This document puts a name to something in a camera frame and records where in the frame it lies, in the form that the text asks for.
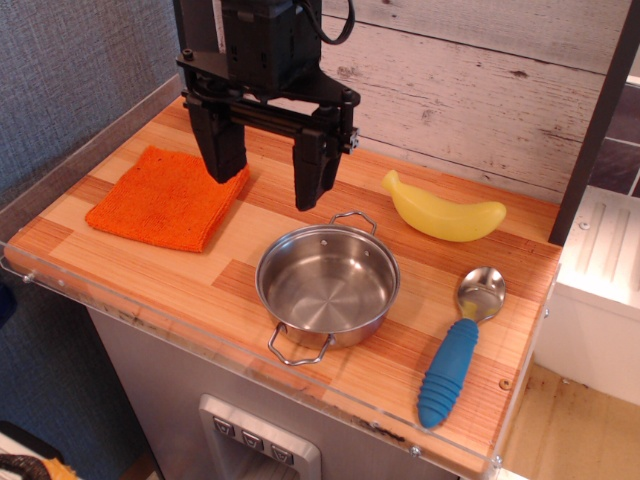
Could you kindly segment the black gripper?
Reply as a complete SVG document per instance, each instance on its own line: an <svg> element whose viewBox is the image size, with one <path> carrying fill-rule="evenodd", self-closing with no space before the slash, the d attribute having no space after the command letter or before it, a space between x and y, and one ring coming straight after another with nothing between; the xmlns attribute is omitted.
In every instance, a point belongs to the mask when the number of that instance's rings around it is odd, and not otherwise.
<svg viewBox="0 0 640 480"><path fill-rule="evenodd" d="M322 28L319 1L224 1L221 12L224 52L185 49L177 59L201 99L187 97L186 108L206 170L227 183L247 164L245 129L232 121L227 104L254 125L278 131L300 125L293 147L296 208L310 210L333 188L342 153L358 145L353 110L360 96L320 68L323 45L351 35L355 8L348 8L335 39Z"/></svg>

